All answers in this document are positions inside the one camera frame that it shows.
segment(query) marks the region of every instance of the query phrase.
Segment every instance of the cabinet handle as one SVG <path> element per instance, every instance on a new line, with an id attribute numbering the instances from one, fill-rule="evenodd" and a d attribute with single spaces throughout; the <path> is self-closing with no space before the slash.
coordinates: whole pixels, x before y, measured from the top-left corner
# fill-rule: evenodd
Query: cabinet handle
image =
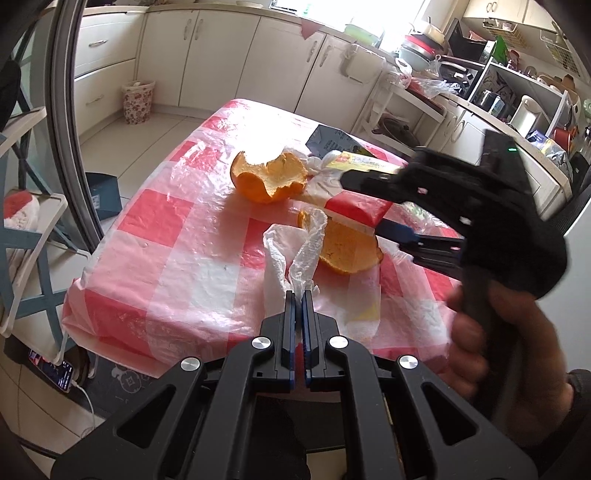
<path id="1" fill-rule="evenodd" d="M 306 60 L 306 63 L 310 63 L 310 60 L 312 59 L 312 55 L 316 51 L 316 45 L 318 45 L 318 40 L 314 40 L 314 43 L 312 44 L 312 48 L 310 49 L 310 53 L 308 54 L 308 60 Z"/>
<path id="2" fill-rule="evenodd" d="M 187 40 L 187 32 L 189 31 L 189 27 L 191 26 L 191 23 L 193 23 L 193 20 L 189 18 L 187 20 L 187 24 L 185 25 L 185 29 L 183 32 L 183 40 Z"/>
<path id="3" fill-rule="evenodd" d="M 195 28 L 195 40 L 199 38 L 199 30 L 201 30 L 201 25 L 203 25 L 203 18 L 197 22 L 197 27 Z"/>
<path id="4" fill-rule="evenodd" d="M 457 115 L 454 115 L 453 118 L 450 120 L 450 122 L 445 127 L 445 133 L 443 134 L 444 137 L 449 135 L 450 127 L 456 126 L 456 121 L 457 121 Z"/>
<path id="5" fill-rule="evenodd" d="M 318 68 L 322 68 L 322 65 L 324 65 L 324 62 L 326 62 L 326 59 L 328 58 L 329 53 L 333 48 L 334 47 L 332 45 L 326 47 L 326 50 L 324 51 L 324 55 L 322 55 L 322 60 L 320 60 L 320 65 L 318 65 Z"/>
<path id="6" fill-rule="evenodd" d="M 464 128 L 466 128 L 466 121 L 465 120 L 462 120 L 460 123 L 458 123 L 456 129 L 452 133 L 452 138 L 451 138 L 452 143 L 456 143 L 457 142 L 457 140 L 460 138 L 460 135 L 464 131 Z"/>
<path id="7" fill-rule="evenodd" d="M 92 47 L 98 47 L 99 45 L 104 45 L 105 43 L 107 43 L 109 40 L 99 40 L 99 41 L 94 41 L 92 43 L 89 43 L 88 46 L 90 48 Z"/>
<path id="8" fill-rule="evenodd" d="M 94 100 L 91 100 L 90 102 L 86 102 L 86 104 L 87 104 L 87 105 L 90 105 L 91 103 L 98 102 L 99 100 L 102 100 L 103 98 L 105 98 L 105 95 L 98 96 L 98 97 L 97 97 L 97 98 L 95 98 Z"/>

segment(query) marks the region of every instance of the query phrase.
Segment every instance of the wire basket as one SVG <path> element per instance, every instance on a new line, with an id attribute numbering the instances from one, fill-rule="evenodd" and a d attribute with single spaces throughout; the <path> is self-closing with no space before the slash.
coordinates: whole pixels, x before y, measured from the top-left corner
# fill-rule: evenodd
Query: wire basket
<path id="1" fill-rule="evenodd" d="M 574 73 L 578 77 L 581 76 L 579 68 L 577 67 L 577 64 L 574 61 L 573 54 L 568 48 L 564 48 L 560 45 L 557 45 L 551 39 L 543 36 L 541 31 L 540 40 L 544 42 L 544 44 L 548 48 L 548 51 L 550 52 L 556 63 L 558 63 L 558 65 L 560 65 L 565 70 L 568 70 L 570 73 Z"/>
<path id="2" fill-rule="evenodd" d="M 498 35 L 505 40 L 505 43 L 513 48 L 529 48 L 529 45 L 525 41 L 524 36 L 517 28 L 517 24 L 513 25 L 512 30 L 505 30 L 504 28 L 495 28 L 491 27 L 490 25 L 486 25 L 484 22 L 482 23 L 482 27 L 485 28 L 491 35 L 495 37 Z"/>

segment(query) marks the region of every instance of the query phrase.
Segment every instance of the hand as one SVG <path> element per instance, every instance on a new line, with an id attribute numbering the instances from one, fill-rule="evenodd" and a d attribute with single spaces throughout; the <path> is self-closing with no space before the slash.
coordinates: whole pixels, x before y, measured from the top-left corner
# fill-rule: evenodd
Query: hand
<path id="1" fill-rule="evenodd" d="M 478 382 L 488 373 L 482 356 L 486 336 L 475 320 L 462 313 L 462 300 L 461 288 L 447 299 L 447 305 L 457 313 L 449 364 L 441 378 L 470 400 L 478 390 Z M 489 301 L 501 318 L 517 327 L 524 345 L 522 378 L 507 419 L 508 436 L 521 446 L 537 445 L 558 428 L 573 403 L 573 388 L 566 380 L 566 362 L 558 336 L 533 295 L 492 282 Z"/>

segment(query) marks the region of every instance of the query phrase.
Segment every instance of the phone screen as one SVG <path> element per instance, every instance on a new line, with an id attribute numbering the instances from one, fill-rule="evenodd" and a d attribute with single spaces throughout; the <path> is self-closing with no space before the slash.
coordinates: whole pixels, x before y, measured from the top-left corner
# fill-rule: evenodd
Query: phone screen
<path id="1" fill-rule="evenodd" d="M 70 383 L 72 381 L 72 374 L 74 373 L 74 367 L 71 364 L 64 360 L 61 365 L 56 366 L 51 362 L 47 362 L 33 350 L 29 351 L 29 360 L 60 390 L 64 392 L 70 391 Z"/>

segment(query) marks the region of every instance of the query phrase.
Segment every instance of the silver screw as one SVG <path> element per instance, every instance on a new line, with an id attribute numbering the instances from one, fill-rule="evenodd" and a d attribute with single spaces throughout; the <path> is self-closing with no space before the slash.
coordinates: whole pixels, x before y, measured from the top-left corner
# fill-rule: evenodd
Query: silver screw
<path id="1" fill-rule="evenodd" d="M 190 356 L 181 362 L 181 368 L 186 372 L 194 372 L 200 366 L 201 362 L 199 361 L 199 358 L 193 356 Z"/>
<path id="2" fill-rule="evenodd" d="M 336 336 L 329 339 L 329 344 L 332 348 L 345 348 L 349 341 L 345 337 Z"/>
<path id="3" fill-rule="evenodd" d="M 418 365 L 418 360 L 413 357 L 412 355 L 404 355 L 402 357 L 400 357 L 400 360 L 398 360 L 398 363 L 400 364 L 400 366 L 402 368 L 406 368 L 407 370 L 412 370 L 413 368 L 416 368 Z"/>
<path id="4" fill-rule="evenodd" d="M 271 341 L 267 337 L 256 337 L 252 340 L 252 346 L 257 350 L 264 350 L 271 346 Z"/>

